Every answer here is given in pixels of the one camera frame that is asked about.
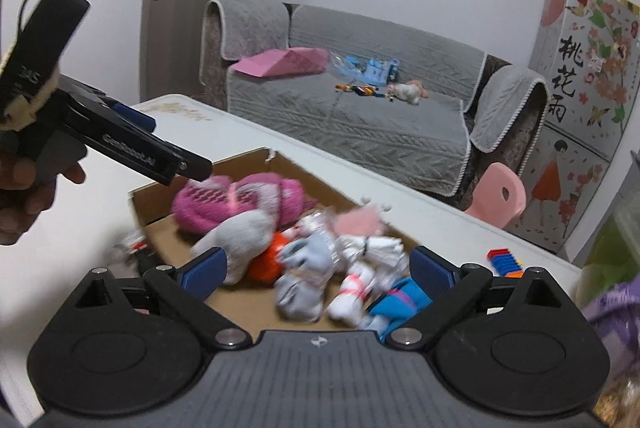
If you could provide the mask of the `person left hand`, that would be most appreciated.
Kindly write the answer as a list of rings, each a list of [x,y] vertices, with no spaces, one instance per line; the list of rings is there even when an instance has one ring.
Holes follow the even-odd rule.
[[[31,159],[1,153],[1,196],[9,204],[1,206],[1,244],[14,245],[32,227],[39,215],[55,200],[56,180],[36,184],[36,165]]]

